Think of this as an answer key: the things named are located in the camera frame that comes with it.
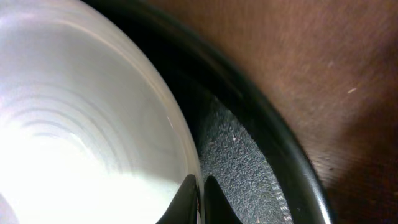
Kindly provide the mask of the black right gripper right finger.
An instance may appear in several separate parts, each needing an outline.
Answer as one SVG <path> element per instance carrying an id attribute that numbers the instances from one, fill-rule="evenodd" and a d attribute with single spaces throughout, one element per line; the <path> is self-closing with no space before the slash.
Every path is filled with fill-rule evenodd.
<path id="1" fill-rule="evenodd" d="M 204 184 L 204 209 L 206 224 L 242 224 L 212 175 Z"/>

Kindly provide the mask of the round black tray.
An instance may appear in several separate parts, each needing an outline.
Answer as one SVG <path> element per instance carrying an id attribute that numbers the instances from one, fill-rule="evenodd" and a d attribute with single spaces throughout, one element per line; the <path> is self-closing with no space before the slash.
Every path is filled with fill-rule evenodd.
<path id="1" fill-rule="evenodd" d="M 269 100 L 233 64 L 144 1 L 90 1 L 164 78 L 197 147 L 242 223 L 334 223 L 306 153 Z"/>

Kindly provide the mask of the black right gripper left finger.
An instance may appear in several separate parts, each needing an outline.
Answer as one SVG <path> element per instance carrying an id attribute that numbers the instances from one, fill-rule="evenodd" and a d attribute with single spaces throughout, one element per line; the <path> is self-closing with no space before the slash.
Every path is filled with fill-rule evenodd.
<path id="1" fill-rule="evenodd" d="M 157 224 L 196 224 L 198 213 L 198 187 L 193 174 L 186 176 L 169 207 Z"/>

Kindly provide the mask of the white plate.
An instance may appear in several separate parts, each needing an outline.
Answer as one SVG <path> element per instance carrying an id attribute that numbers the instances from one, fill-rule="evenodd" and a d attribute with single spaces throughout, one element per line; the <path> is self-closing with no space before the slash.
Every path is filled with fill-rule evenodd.
<path id="1" fill-rule="evenodd" d="M 2 223 L 155 223 L 190 174 L 180 107 L 121 29 L 81 1 L 1 2 Z"/>

